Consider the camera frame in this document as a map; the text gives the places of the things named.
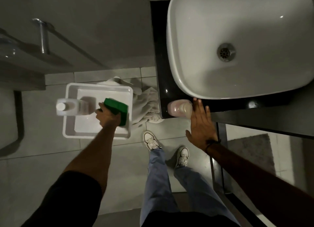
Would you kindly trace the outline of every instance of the gray bath mat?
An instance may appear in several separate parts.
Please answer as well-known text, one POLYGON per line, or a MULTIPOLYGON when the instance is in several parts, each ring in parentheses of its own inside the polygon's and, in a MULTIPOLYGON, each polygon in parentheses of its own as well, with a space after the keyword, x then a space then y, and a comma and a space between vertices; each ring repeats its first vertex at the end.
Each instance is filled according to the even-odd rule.
MULTIPOLYGON (((262 169, 276 174, 273 152, 268 134, 228 141, 228 149, 262 169)), ((231 179, 232 192, 255 214, 260 211, 254 206, 237 182, 231 179)))

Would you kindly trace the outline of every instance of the metal drain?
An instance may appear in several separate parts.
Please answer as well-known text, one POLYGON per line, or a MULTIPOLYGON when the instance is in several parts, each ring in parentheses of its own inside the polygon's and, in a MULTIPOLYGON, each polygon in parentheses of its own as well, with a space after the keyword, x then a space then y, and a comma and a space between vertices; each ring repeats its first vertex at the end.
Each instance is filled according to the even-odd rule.
POLYGON ((217 55, 223 62, 230 62, 235 58, 236 49, 232 44, 223 43, 217 49, 217 55))

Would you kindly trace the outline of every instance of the hand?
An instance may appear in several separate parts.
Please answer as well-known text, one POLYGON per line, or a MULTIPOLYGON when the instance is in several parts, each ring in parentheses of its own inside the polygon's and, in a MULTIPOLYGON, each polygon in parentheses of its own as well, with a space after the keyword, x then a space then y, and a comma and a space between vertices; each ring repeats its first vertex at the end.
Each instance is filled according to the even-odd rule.
POLYGON ((95 111, 96 118, 100 121, 99 124, 104 127, 105 125, 113 125, 117 127, 121 122, 121 113, 114 115, 110 110, 106 108, 106 106, 103 103, 98 103, 101 110, 97 109, 95 111))
POLYGON ((209 106, 206 112, 202 100, 193 98, 193 111, 191 115, 191 133, 185 131, 187 139, 199 149, 205 151, 208 140, 218 141, 217 133, 210 117, 209 106))

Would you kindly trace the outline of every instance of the bracelet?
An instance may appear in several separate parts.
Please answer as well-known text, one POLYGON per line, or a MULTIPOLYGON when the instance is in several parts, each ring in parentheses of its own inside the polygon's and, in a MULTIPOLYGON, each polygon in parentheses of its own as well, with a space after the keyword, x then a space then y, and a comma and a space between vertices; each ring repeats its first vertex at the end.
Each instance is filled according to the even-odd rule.
POLYGON ((205 153, 207 153, 207 149, 212 145, 212 144, 220 144, 221 143, 221 139, 219 139, 218 141, 216 140, 206 140, 207 146, 205 148, 205 153))

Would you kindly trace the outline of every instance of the green sponge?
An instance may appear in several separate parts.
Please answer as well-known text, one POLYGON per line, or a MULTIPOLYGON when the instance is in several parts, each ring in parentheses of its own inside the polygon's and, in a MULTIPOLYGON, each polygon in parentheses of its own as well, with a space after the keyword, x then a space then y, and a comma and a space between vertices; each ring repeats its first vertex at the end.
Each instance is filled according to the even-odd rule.
POLYGON ((113 114, 121 113, 121 122, 119 126, 125 126, 125 124, 127 123, 128 106, 122 102, 116 101, 111 98, 106 98, 104 101, 104 105, 113 114))

